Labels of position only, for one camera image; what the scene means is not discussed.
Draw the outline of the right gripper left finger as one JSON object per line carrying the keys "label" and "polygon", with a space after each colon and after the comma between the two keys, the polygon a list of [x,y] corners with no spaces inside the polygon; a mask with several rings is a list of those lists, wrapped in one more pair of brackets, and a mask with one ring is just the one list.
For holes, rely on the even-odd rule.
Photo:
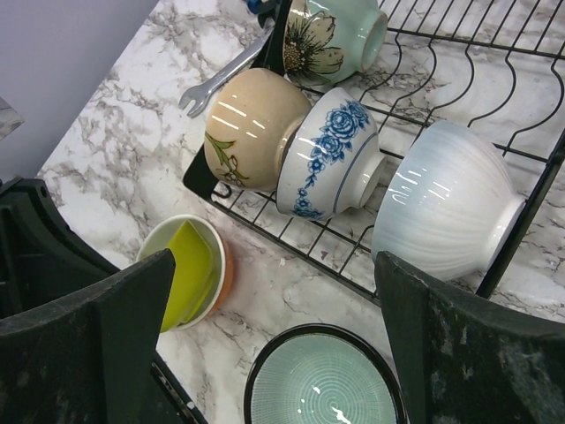
{"label": "right gripper left finger", "polygon": [[1,320],[3,423],[173,423],[151,375],[175,260],[165,249]]}

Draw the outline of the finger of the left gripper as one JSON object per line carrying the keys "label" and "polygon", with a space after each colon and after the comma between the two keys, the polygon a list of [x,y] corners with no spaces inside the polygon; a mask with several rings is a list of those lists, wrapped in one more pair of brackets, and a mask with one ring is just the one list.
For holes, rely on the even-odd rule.
{"label": "finger of the left gripper", "polygon": [[118,267],[78,236],[43,180],[1,183],[1,316],[42,306],[95,284]]}

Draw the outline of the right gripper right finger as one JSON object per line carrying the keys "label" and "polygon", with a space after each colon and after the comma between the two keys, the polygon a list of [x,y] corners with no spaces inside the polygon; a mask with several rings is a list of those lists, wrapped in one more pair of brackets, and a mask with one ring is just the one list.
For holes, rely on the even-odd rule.
{"label": "right gripper right finger", "polygon": [[388,252],[375,281],[412,423],[562,423],[564,326],[427,275]]}

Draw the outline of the orange bowl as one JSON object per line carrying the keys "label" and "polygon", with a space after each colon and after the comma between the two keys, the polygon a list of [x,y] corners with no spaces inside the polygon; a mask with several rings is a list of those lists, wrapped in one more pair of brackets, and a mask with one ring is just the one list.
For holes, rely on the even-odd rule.
{"label": "orange bowl", "polygon": [[168,243],[185,221],[189,221],[210,246],[213,267],[208,279],[209,291],[198,310],[170,330],[190,328],[216,310],[227,299],[235,275],[235,262],[229,243],[208,220],[195,215],[173,216],[159,223],[143,241],[136,259],[141,261],[167,248]]}

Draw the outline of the yellow-green bowl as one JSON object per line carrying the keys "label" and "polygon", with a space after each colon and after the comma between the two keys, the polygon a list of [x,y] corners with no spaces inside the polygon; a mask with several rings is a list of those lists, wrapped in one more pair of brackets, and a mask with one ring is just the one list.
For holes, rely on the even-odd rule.
{"label": "yellow-green bowl", "polygon": [[173,253],[176,268],[161,332],[176,327],[198,310],[209,291],[213,267],[210,246],[189,221],[179,227],[167,248]]}

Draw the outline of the white bowl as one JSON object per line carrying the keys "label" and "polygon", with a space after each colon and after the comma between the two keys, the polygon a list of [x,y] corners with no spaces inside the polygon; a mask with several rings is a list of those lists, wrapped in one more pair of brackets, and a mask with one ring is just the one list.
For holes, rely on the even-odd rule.
{"label": "white bowl", "polygon": [[442,281],[486,272],[524,205],[499,149],[467,127],[438,121],[395,171],[372,253],[388,251]]}

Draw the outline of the blue floral bowl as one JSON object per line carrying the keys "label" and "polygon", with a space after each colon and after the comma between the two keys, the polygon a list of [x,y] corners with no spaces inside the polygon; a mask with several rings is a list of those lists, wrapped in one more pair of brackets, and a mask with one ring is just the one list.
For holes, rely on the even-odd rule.
{"label": "blue floral bowl", "polygon": [[373,116],[348,91],[335,87],[314,104],[289,144],[276,208],[311,221],[362,208],[386,164]]}

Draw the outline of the beige floral bowl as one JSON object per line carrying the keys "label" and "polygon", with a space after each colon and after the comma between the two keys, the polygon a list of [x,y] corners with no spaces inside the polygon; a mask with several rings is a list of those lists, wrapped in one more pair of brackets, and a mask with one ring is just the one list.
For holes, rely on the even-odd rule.
{"label": "beige floral bowl", "polygon": [[233,78],[207,117],[207,166],[223,183],[254,191],[275,189],[286,145],[312,105],[302,91],[265,68]]}

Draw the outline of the mint green floral bowl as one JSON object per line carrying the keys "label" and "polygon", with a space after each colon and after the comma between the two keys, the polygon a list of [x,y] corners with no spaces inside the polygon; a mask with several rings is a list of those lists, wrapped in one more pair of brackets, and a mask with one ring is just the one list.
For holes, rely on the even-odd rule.
{"label": "mint green floral bowl", "polygon": [[375,1],[290,3],[282,46],[284,70],[295,84],[336,84],[376,61],[388,16]]}

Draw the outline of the black rimmed bowl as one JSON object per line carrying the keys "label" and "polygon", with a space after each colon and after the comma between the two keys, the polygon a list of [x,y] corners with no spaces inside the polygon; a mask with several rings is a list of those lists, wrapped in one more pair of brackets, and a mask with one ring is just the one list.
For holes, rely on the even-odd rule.
{"label": "black rimmed bowl", "polygon": [[246,423],[406,423],[396,376],[362,337],[309,323],[258,354],[244,394]]}

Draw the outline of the silver wrench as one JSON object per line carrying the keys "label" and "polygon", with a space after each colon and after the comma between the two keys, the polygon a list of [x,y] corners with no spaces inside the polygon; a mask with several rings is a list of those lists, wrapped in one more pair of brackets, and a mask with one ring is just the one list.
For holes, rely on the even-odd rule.
{"label": "silver wrench", "polygon": [[192,107],[186,112],[188,117],[198,116],[207,106],[212,94],[238,72],[242,71],[252,60],[259,55],[269,39],[273,27],[265,30],[257,40],[253,41],[246,49],[239,53],[233,60],[226,64],[216,75],[205,82],[190,87],[181,95],[178,107],[184,110],[189,104]]}

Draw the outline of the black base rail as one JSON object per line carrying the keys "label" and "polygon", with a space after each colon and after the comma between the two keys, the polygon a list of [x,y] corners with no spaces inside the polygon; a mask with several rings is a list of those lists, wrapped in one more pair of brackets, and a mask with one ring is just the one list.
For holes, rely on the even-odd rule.
{"label": "black base rail", "polygon": [[150,385],[152,414],[163,417],[165,423],[207,423],[206,418],[174,376],[162,357],[155,352],[151,364],[153,382]]}

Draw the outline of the blue handled pliers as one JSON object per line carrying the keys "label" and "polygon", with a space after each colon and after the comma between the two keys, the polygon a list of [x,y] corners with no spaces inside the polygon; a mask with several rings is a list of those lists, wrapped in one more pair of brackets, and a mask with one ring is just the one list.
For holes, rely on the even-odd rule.
{"label": "blue handled pliers", "polygon": [[245,0],[245,5],[250,13],[260,15],[274,11],[281,0]]}

